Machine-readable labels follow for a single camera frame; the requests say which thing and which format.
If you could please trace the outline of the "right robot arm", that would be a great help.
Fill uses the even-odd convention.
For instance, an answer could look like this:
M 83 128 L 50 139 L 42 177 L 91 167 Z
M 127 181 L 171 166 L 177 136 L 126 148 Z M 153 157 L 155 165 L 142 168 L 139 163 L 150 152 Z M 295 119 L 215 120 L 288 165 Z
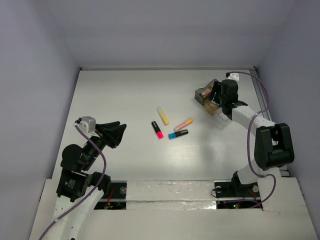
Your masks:
M 246 146 L 254 137 L 254 152 L 247 149 L 248 164 L 236 171 L 229 182 L 218 182 L 216 198 L 241 198 L 259 179 L 273 177 L 271 170 L 291 164 L 295 159 L 290 127 L 274 123 L 239 100 L 238 83 L 233 79 L 214 81 L 209 100 L 219 105 L 224 115 L 247 130 Z

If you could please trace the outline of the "black pink highlighter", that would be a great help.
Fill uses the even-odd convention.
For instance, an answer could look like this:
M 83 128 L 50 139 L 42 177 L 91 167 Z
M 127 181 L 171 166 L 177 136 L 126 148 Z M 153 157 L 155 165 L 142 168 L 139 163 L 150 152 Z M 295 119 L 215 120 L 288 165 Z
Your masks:
M 152 121 L 151 122 L 152 128 L 155 132 L 155 134 L 157 135 L 158 139 L 162 139 L 164 137 L 162 131 L 160 130 L 158 124 L 156 121 Z

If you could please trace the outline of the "pink capped eraser bottle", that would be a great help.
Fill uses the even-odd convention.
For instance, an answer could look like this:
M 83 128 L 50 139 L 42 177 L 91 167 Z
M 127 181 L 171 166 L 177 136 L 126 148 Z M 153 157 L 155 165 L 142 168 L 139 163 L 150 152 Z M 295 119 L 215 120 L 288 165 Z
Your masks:
M 212 86 L 208 86 L 208 87 L 202 88 L 200 90 L 200 96 L 203 99 L 207 98 L 211 94 L 212 88 L 213 88 Z

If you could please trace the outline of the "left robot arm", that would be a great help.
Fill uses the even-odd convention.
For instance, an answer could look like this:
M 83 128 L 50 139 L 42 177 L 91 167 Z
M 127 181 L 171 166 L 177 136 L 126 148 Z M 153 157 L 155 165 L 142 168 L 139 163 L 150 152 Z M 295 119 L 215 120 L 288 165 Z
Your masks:
M 79 240 L 92 211 L 101 199 L 115 208 L 110 199 L 126 197 L 126 183 L 113 183 L 106 174 L 103 149 L 115 149 L 122 141 L 126 124 L 119 121 L 98 124 L 83 116 L 73 126 L 86 139 L 83 146 L 70 144 L 62 151 L 62 168 L 56 189 L 52 222 L 40 235 L 41 240 Z

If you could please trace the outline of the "yellow highlighter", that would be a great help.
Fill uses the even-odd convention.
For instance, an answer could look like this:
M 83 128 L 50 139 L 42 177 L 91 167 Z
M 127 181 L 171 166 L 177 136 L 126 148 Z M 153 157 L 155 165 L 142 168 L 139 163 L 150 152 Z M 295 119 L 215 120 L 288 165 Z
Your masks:
M 157 110 L 157 113 L 159 114 L 163 124 L 165 126 L 168 126 L 170 121 L 169 121 L 168 117 L 166 116 L 166 114 L 164 113 L 164 111 L 162 110 L 162 108 L 158 107 L 156 110 Z

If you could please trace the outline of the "orange highlighter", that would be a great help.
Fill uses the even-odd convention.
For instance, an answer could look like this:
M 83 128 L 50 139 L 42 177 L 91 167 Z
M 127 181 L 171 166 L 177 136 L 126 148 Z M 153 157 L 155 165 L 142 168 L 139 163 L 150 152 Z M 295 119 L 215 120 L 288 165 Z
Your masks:
M 181 131 L 182 129 L 186 128 L 187 126 L 189 126 L 190 124 L 193 123 L 193 119 L 192 118 L 188 118 L 187 120 L 183 121 L 182 123 L 180 123 L 178 126 L 176 126 L 173 131 L 174 132 L 178 132 Z

